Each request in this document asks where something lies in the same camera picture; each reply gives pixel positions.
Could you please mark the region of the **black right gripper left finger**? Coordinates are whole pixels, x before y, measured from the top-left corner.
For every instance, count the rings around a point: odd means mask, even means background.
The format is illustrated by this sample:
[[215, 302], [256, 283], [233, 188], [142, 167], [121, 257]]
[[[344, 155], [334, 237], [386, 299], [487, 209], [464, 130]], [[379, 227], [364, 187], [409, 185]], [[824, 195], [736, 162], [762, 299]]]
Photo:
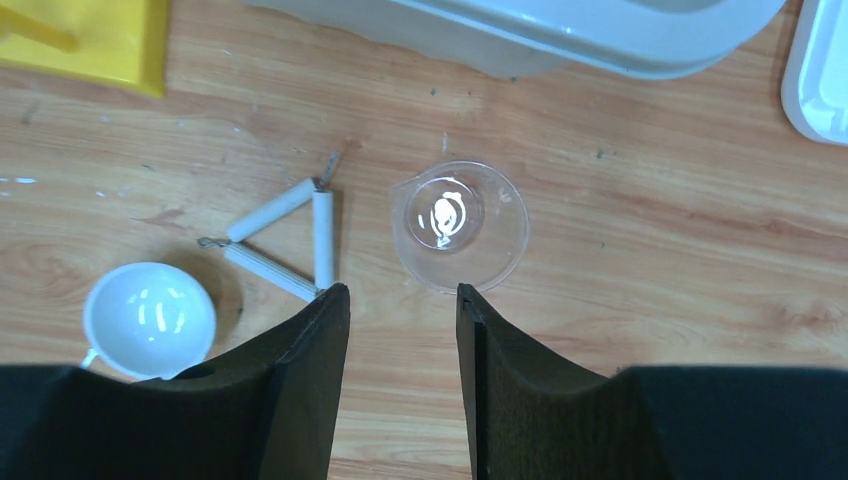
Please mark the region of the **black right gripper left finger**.
[[323, 479], [350, 332], [350, 294], [170, 380], [70, 365], [1, 369], [5, 479]]

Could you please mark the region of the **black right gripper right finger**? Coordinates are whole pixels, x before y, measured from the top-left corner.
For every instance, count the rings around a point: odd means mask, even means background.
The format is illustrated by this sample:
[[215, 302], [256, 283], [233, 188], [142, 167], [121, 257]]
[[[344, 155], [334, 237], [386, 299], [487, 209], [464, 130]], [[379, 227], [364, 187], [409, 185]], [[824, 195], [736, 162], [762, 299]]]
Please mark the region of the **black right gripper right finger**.
[[457, 289], [476, 479], [843, 479], [847, 374], [783, 366], [592, 372]]

